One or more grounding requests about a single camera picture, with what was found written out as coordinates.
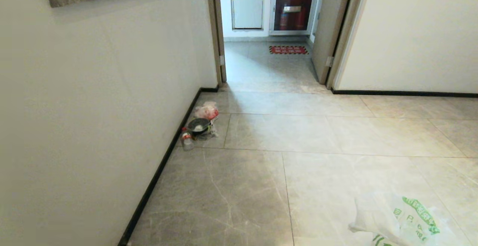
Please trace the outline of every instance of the hallway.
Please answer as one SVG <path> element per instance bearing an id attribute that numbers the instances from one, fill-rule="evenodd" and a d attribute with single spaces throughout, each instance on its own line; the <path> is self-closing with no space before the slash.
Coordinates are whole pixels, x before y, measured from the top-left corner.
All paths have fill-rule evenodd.
<path id="1" fill-rule="evenodd" d="M 366 245 L 348 224 L 373 191 L 420 200 L 478 246 L 478 99 L 333 95 L 310 55 L 269 45 L 226 43 L 227 85 L 197 102 L 217 102 L 219 137 L 178 144 L 132 246 Z"/>

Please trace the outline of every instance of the white cabinet door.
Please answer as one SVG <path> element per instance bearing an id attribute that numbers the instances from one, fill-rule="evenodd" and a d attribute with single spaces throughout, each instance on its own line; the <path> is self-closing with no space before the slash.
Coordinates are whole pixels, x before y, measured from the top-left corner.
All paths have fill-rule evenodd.
<path id="1" fill-rule="evenodd" d="M 232 0 L 233 28 L 262 28 L 263 0 Z"/>

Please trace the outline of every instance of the clear plastic bottle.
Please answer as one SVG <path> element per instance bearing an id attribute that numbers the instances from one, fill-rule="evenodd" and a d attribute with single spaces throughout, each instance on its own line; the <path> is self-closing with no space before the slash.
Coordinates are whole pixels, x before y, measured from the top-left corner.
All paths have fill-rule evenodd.
<path id="1" fill-rule="evenodd" d="M 181 133 L 181 144 L 183 144 L 184 151 L 194 149 L 193 138 L 185 127 L 183 127 L 183 132 Z"/>

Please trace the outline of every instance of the doorway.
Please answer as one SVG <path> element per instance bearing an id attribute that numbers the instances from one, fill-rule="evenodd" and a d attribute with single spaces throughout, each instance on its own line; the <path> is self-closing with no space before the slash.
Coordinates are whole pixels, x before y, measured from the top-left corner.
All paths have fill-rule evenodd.
<path id="1" fill-rule="evenodd" d="M 359 2 L 210 0 L 218 83 L 330 89 Z M 305 52 L 273 53 L 288 46 Z"/>

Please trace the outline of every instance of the trash pile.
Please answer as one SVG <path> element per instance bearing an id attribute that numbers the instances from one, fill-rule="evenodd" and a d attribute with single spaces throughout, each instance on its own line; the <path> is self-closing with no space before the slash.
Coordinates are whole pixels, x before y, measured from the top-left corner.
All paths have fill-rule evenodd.
<path id="1" fill-rule="evenodd" d="M 184 151 L 194 148 L 193 141 L 207 141 L 213 137 L 218 137 L 214 121 L 219 116 L 219 110 L 215 102 L 205 102 L 202 106 L 196 107 L 194 119 L 183 127 L 181 133 L 181 144 Z"/>
<path id="2" fill-rule="evenodd" d="M 371 246 L 461 246 L 447 221 L 432 215 L 416 199 L 393 193 L 369 193 L 355 199 L 352 232 L 372 232 Z"/>

